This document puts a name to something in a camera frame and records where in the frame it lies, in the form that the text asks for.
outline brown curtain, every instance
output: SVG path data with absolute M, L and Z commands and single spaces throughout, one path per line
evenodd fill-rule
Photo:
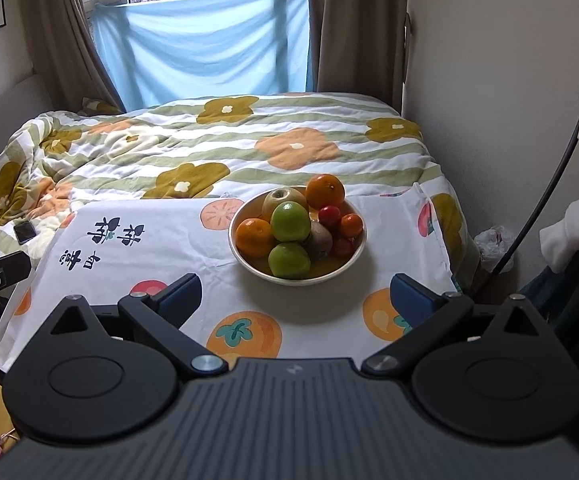
M 399 112 L 407 0 L 309 0 L 316 90 L 371 95 Z
M 20 0 L 25 39 L 36 73 L 54 102 L 77 112 L 83 97 L 123 109 L 89 34 L 82 0 Z

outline bowl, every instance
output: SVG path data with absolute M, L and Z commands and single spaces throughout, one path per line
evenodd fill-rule
M 301 193 L 303 193 L 303 195 L 305 194 L 306 186 L 290 186 L 290 187 L 299 190 Z M 313 262 L 312 269 L 308 273 L 308 277 L 304 280 L 285 280 L 283 278 L 276 278 L 271 274 L 266 258 L 253 260 L 251 258 L 243 256 L 236 248 L 236 242 L 234 241 L 236 235 L 236 228 L 241 224 L 242 221 L 247 220 L 248 218 L 259 218 L 259 216 L 261 215 L 261 211 L 263 209 L 263 202 L 265 201 L 265 197 L 268 195 L 270 191 L 261 193 L 260 195 L 249 200 L 248 202 L 245 202 L 239 208 L 239 210 L 234 215 L 234 218 L 232 218 L 232 221 L 230 222 L 230 230 L 229 230 L 230 249 L 234 254 L 234 257 L 236 258 L 236 261 L 243 267 L 245 267 L 253 275 L 258 276 L 259 278 L 266 280 L 267 282 L 276 283 L 278 285 L 285 285 L 285 286 L 317 285 L 318 283 L 323 283 L 328 280 L 332 280 L 337 276 L 340 276 L 343 272 L 345 272 L 347 269 L 353 266 L 353 264 L 355 264 L 356 261 L 361 257 L 361 254 L 365 249 L 365 244 L 367 242 L 366 227 L 365 229 L 363 229 L 362 234 L 356 237 L 356 239 L 354 240 L 355 246 L 354 254 L 352 254 L 351 258 L 346 263 L 341 264 L 341 260 L 338 258 L 334 258 L 333 256 L 329 256 L 322 262 Z M 358 211 L 358 209 L 356 209 L 347 200 L 341 207 L 341 213 L 343 215 L 356 213 L 357 215 L 361 216 L 361 213 Z M 317 211 L 312 209 L 310 210 L 309 214 L 313 220 L 317 219 Z M 321 274 L 321 275 L 311 278 L 309 276 L 310 274 Z

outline light blue curtain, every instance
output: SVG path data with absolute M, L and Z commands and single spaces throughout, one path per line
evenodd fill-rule
M 307 0 L 97 6 L 94 43 L 127 110 L 177 99 L 302 92 Z

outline silver bolt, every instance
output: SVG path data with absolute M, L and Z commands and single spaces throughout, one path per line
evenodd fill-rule
M 373 355 L 365 364 L 375 372 L 388 372 L 398 366 L 398 360 L 391 355 Z
M 199 372 L 215 372 L 223 366 L 223 359 L 215 355 L 197 355 L 192 359 L 192 368 Z

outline trash bag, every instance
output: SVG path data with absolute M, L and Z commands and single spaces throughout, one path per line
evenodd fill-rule
M 491 229 L 480 233 L 474 238 L 474 242 L 476 242 L 481 253 L 481 266 L 487 272 L 492 272 L 496 264 L 505 256 L 505 253 L 514 243 L 514 240 L 514 234 L 502 225 L 495 225 Z M 513 266 L 514 258 L 511 257 L 501 272 L 509 272 Z

